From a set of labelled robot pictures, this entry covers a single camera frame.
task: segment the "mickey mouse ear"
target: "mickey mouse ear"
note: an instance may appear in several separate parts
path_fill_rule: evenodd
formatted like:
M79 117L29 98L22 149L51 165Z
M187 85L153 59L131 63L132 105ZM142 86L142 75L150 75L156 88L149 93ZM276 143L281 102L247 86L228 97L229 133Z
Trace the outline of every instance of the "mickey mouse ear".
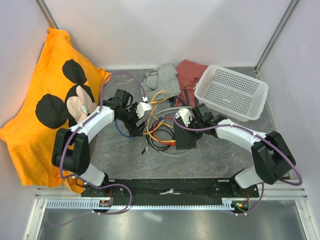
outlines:
M64 76L74 84L83 85L87 81L86 75L79 63L70 59L62 66Z
M37 103L35 115L48 128L57 129L67 121L64 102L57 96L46 94Z

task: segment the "black mounting plate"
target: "black mounting plate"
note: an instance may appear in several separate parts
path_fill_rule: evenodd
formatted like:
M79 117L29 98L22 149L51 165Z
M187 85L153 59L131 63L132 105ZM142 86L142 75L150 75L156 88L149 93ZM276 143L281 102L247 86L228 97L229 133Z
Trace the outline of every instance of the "black mounting plate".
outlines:
M257 185L246 189L236 188L231 178L158 178L158 179L115 179L109 184L126 185L132 192L132 206L200 206L221 205L222 198L258 198ZM105 194L96 190L86 189L82 197L109 197L110 190ZM123 187L112 188L113 205L127 205L129 193Z

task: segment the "gray cloth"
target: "gray cloth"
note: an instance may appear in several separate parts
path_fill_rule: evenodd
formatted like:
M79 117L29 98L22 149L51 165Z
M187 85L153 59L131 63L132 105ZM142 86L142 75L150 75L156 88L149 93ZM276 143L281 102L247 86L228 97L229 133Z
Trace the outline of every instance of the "gray cloth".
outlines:
M169 98L181 94L177 78L178 72L172 64L164 64L157 69L146 71L144 74L146 78L142 85L148 101L151 101L154 95L161 90L167 90L170 93ZM154 100L163 100L167 95L166 92L162 92Z

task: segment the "blue cable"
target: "blue cable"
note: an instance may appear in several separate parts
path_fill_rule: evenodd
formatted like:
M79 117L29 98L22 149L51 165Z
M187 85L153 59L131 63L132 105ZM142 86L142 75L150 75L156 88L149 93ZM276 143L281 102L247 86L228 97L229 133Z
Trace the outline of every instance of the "blue cable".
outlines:
M117 119L114 120L114 123L115 123L116 129L118 130L118 132L119 132L122 136L124 136L124 137L126 137L126 138L132 138L132 136L126 135L126 134L124 134L122 131L120 131L120 129L119 129L119 127L118 127Z

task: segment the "white wall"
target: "white wall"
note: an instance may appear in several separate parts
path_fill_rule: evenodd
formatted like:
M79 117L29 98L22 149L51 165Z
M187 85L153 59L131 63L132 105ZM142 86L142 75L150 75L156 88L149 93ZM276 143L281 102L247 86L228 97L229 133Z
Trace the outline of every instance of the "white wall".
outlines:
M254 66L290 0L45 0L94 64Z
M33 0L0 1L0 127L20 110L47 34ZM37 188L22 186L0 141L0 239L21 240Z
M259 73L320 225L320 2L303 0Z

